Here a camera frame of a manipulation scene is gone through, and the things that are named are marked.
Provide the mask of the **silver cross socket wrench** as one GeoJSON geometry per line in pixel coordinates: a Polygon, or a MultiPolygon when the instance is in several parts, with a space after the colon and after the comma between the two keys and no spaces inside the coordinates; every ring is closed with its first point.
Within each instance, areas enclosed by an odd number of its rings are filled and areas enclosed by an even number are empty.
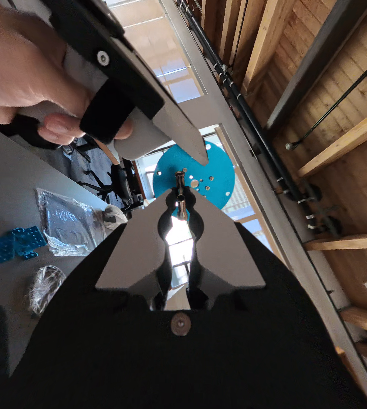
{"type": "Polygon", "coordinates": [[[177,207],[177,219],[180,221],[188,222],[189,215],[186,205],[186,199],[190,193],[189,187],[185,185],[185,172],[177,171],[175,173],[176,178],[176,207],[177,207]]]}

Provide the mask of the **blue round metal plate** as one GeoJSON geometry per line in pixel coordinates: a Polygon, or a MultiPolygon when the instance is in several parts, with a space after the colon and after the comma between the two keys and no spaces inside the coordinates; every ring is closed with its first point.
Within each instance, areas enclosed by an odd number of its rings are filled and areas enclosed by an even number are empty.
{"type": "Polygon", "coordinates": [[[176,172],[184,173],[185,186],[222,210],[230,200],[235,171],[230,157],[216,144],[206,141],[208,164],[202,166],[176,144],[158,160],[152,179],[155,198],[176,187],[176,172]]]}

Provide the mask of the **person's left hand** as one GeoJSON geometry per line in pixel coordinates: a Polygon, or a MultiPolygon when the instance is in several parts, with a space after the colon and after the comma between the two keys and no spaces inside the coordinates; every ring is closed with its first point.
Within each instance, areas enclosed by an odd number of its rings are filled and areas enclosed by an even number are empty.
{"type": "Polygon", "coordinates": [[[38,134],[58,145],[84,136],[79,124],[94,93],[65,72],[66,51],[38,16],[0,6],[0,124],[10,124],[20,108],[49,101],[66,113],[47,115],[38,134]]]}

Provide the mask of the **clear plastic bag dark contents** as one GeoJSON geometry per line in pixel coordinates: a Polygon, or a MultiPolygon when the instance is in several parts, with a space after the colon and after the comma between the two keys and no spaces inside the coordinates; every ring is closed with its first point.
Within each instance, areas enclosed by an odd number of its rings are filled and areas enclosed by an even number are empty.
{"type": "Polygon", "coordinates": [[[42,231],[56,257],[89,255],[107,237],[102,210],[36,188],[42,231]]]}

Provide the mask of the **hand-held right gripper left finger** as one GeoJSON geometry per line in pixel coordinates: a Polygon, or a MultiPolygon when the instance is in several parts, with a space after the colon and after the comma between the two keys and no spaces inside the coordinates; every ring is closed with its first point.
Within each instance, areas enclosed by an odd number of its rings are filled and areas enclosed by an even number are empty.
{"type": "Polygon", "coordinates": [[[175,189],[135,211],[95,287],[141,295],[152,310],[164,310],[172,279],[166,236],[172,228],[175,189]]]}

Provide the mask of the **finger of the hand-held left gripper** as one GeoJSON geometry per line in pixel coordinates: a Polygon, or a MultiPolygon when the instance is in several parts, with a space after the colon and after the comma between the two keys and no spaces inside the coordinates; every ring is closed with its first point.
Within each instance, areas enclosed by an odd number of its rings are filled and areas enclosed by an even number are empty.
{"type": "Polygon", "coordinates": [[[181,108],[165,98],[163,107],[153,117],[153,124],[202,166],[209,162],[203,138],[181,108]]]}

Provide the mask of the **black ceiling pipes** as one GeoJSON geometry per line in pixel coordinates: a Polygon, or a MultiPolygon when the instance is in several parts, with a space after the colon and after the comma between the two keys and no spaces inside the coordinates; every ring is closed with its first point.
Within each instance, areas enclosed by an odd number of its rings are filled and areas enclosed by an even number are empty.
{"type": "Polygon", "coordinates": [[[241,118],[244,121],[246,129],[251,133],[256,141],[256,148],[251,147],[251,152],[260,162],[260,157],[264,158],[270,171],[276,179],[278,187],[282,189],[283,196],[287,197],[292,202],[297,203],[298,207],[304,214],[305,225],[313,233],[330,233],[334,238],[340,238],[342,226],[339,220],[327,214],[326,210],[320,205],[319,188],[313,189],[313,185],[303,180],[304,191],[299,189],[299,185],[293,180],[291,174],[287,170],[280,156],[273,148],[271,142],[268,141],[264,134],[262,126],[258,123],[255,115],[248,107],[245,98],[238,90],[228,70],[223,67],[223,61],[215,52],[211,42],[207,38],[201,25],[196,21],[195,16],[190,10],[187,1],[174,1],[176,8],[179,10],[182,17],[189,23],[189,27],[199,41],[204,51],[206,51],[213,69],[210,69],[213,74],[217,72],[222,85],[229,93],[228,105],[237,108],[241,118]]]}

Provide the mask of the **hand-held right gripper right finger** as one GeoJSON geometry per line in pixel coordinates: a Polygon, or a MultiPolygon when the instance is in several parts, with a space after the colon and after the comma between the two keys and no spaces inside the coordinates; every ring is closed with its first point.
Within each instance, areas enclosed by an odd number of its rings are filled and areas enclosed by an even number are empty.
{"type": "Polygon", "coordinates": [[[196,190],[183,192],[193,235],[186,288],[190,308],[206,310],[220,295],[263,289],[266,283],[236,223],[196,190]]]}

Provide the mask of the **window with roller blind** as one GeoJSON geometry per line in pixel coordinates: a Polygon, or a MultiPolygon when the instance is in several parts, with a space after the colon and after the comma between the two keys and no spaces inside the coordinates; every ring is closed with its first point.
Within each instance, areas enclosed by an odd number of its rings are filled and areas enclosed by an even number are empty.
{"type": "Polygon", "coordinates": [[[170,18],[158,0],[106,1],[158,81],[177,103],[204,95],[170,18]]]}

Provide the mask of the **white plastic bag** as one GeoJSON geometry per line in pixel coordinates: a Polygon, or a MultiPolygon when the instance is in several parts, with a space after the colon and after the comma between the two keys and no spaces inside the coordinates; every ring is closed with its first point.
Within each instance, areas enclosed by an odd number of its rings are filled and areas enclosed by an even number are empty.
{"type": "Polygon", "coordinates": [[[103,223],[106,229],[115,230],[120,225],[128,222],[121,209],[115,205],[107,205],[103,211],[103,223]]]}

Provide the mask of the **crumpled clear plastic bag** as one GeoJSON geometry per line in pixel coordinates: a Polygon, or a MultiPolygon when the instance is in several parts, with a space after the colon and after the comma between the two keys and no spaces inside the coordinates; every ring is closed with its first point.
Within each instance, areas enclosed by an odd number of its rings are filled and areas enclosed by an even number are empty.
{"type": "Polygon", "coordinates": [[[28,290],[28,310],[32,317],[38,318],[43,315],[65,279],[63,271],[53,265],[37,270],[28,290]]]}

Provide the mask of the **black office chair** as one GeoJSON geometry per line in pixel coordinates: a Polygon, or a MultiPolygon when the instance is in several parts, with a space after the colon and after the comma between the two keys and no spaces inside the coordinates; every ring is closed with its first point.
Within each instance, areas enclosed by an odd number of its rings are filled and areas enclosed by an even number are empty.
{"type": "Polygon", "coordinates": [[[84,174],[93,176],[98,185],[94,186],[90,183],[82,181],[78,181],[77,184],[82,187],[89,187],[95,190],[97,192],[97,196],[108,204],[110,204],[109,194],[113,192],[118,199],[123,202],[124,207],[121,209],[121,211],[124,214],[128,214],[143,206],[144,197],[140,188],[138,176],[134,170],[133,162],[122,158],[123,165],[120,165],[119,161],[108,146],[92,138],[91,136],[85,136],[84,139],[87,141],[87,143],[82,146],[74,145],[74,149],[87,158],[88,161],[90,161],[89,157],[84,154],[86,151],[94,148],[101,149],[111,161],[111,171],[107,173],[111,179],[111,183],[105,185],[94,171],[85,170],[83,171],[84,174]]]}

